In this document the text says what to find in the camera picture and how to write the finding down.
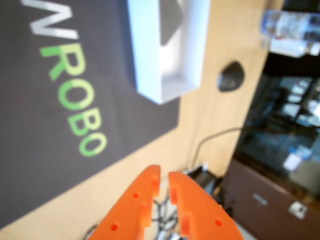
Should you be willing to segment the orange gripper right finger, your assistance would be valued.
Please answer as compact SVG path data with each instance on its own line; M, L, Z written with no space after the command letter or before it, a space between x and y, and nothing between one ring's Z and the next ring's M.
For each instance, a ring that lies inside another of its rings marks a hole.
M235 221L193 179L182 172L168 175L170 201L177 208L180 235L189 240L241 240Z

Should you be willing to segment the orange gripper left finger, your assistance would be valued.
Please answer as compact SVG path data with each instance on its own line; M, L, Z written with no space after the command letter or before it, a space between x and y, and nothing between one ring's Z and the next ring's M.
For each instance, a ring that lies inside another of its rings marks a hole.
M126 189L97 226L91 240L142 240L152 223L160 192L161 167L150 165Z

